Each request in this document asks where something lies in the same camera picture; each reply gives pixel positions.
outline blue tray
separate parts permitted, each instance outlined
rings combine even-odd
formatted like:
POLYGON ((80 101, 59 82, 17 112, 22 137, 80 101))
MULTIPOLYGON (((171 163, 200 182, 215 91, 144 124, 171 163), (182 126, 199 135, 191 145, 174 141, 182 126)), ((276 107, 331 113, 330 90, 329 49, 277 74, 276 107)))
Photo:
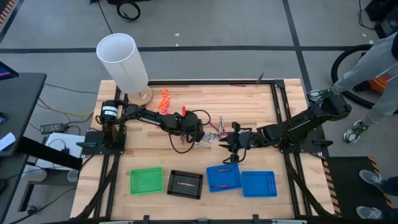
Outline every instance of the blue tray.
POLYGON ((245 197, 276 197, 273 171, 243 171, 242 188, 245 197))
POLYGON ((225 190, 239 189, 242 187, 241 175, 237 164, 227 164, 222 166, 207 167, 207 180, 209 183, 210 192, 221 192, 225 190), (217 170, 231 169, 224 172, 217 172, 217 170), (213 187, 215 185, 227 185, 228 188, 213 187))

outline green tray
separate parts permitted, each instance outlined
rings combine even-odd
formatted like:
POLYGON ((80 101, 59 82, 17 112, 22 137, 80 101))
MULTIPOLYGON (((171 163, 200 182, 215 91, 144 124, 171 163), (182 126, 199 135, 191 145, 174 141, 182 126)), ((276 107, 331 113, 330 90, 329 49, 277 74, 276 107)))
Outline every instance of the green tray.
POLYGON ((151 167, 130 171, 130 194, 140 195, 163 191, 163 169, 151 167))

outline wooden table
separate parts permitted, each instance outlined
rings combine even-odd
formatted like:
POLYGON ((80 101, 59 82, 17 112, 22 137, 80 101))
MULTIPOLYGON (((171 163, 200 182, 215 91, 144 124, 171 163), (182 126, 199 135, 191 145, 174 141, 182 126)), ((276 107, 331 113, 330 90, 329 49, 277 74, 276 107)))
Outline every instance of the wooden table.
MULTIPOLYGON (((292 116, 307 109, 305 95, 299 79, 286 79, 286 91, 292 116)), ((152 86, 154 91, 153 105, 157 105, 162 97, 161 88, 169 88, 171 104, 169 111, 181 113, 182 106, 187 110, 203 109, 209 112, 212 123, 218 124, 223 117, 227 131, 232 131, 231 123, 237 121, 243 128, 256 128, 276 123, 275 109, 270 85, 247 85, 238 87, 231 85, 174 85, 152 86)), ((102 81, 94 115, 100 114, 104 100, 114 98, 116 85, 113 81, 102 81)), ((278 99, 282 106, 282 97, 278 91, 278 99)), ((205 123, 207 116, 198 112, 197 115, 205 123)), ((208 188, 206 167, 222 164, 222 160, 230 153, 218 146, 215 141, 207 149, 196 145, 186 154, 177 154, 170 146, 166 132, 154 125, 140 121, 128 121, 126 149, 120 158, 116 190, 113 202, 112 220, 142 220, 150 215, 151 220, 190 220, 207 219, 252 219, 253 214, 260 218, 293 218, 292 201, 290 198, 287 173, 283 155, 275 148, 251 149, 246 159, 239 164, 240 171, 272 170, 277 183, 276 198, 246 198, 242 190, 229 190, 210 193, 208 188), (164 189, 167 189, 172 169, 194 172, 204 175, 203 191, 200 200, 175 197, 162 193, 147 195, 130 195, 130 170, 143 167, 163 167, 164 189)), ((101 129, 93 120, 91 127, 101 129)), ((204 127, 205 132, 214 133, 210 126, 204 127)), ((180 137, 172 136, 173 142, 180 151, 187 149, 182 145, 180 137)), ((320 159, 302 154, 303 171, 307 186, 331 213, 334 213, 320 159)), ((78 215, 92 198, 98 188, 103 156, 95 156, 80 173, 71 217, 78 215)), ((300 210, 304 214, 301 192, 297 190, 300 210)), ((105 214, 108 193, 103 197, 101 215, 105 214)))

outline gray floor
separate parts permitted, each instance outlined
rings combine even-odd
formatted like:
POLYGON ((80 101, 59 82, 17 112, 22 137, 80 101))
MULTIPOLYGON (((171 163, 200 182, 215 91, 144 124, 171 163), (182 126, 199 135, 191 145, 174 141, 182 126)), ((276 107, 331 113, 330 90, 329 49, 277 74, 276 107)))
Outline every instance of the gray floor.
MULTIPOLYGON (((363 7, 370 0, 363 0, 363 7)), ((266 45, 293 46, 285 7, 280 0, 151 0, 139 2, 142 16, 127 23, 118 17, 115 6, 100 0, 111 30, 132 35, 139 47, 266 45)), ((301 46, 348 46, 367 44, 377 35, 358 25, 356 0, 288 0, 301 46)), ((370 24, 367 15, 364 23, 370 24)), ((94 48, 110 30, 98 4, 82 0, 24 0, 4 39, 1 49, 94 48)), ((341 52, 306 51, 304 62, 312 88, 331 85, 330 69, 341 52)), ((219 50, 141 52, 149 77, 156 78, 302 78, 295 51, 219 50)), ((340 73, 352 66, 348 58, 340 73)), ((44 72, 47 83, 76 90, 98 91, 100 80, 110 76, 95 53, 0 54, 0 61, 18 72, 44 72)), ((95 95, 82 95, 45 86, 41 98, 54 108, 87 113, 95 95)), ((367 113, 354 103, 344 121, 323 125, 332 156, 373 156, 384 177, 398 175, 395 130, 398 117, 371 128, 361 142, 347 145, 342 134, 349 124, 367 113)), ((83 120, 71 117, 72 120, 83 120)), ((30 121, 35 126, 67 122, 62 114, 37 107, 30 121)), ((89 122, 79 124, 83 133, 89 122)), ((30 126, 25 135, 41 141, 42 135, 30 126)), ((23 190, 20 183, 18 192, 23 190)), ((41 187, 30 204, 44 205, 67 187, 41 187)), ((70 213, 73 192, 23 223, 64 220, 70 213)), ((5 223, 23 216, 15 212, 16 201, 5 223)))

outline sneaker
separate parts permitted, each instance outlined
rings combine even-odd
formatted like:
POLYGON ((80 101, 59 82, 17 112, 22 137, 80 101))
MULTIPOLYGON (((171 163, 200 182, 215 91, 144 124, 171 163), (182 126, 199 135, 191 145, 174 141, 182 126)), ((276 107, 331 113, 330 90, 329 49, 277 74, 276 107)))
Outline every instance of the sneaker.
POLYGON ((383 213, 377 208, 359 206, 356 208, 356 213, 361 218, 381 220, 383 219, 383 213))
POLYGON ((334 93, 332 92, 331 88, 327 88, 326 90, 312 90, 308 93, 308 99, 312 101, 317 101, 320 98, 333 96, 334 93))
POLYGON ((368 130, 368 128, 368 126, 363 124, 362 120, 357 120, 354 123, 353 128, 344 133, 344 141, 350 144, 358 142, 358 140, 361 139, 362 133, 368 130))
POLYGON ((359 172, 359 176, 368 184, 371 184, 377 187, 379 190, 382 190, 382 186, 385 183, 385 180, 381 178, 380 175, 374 174, 368 170, 361 170, 359 172))

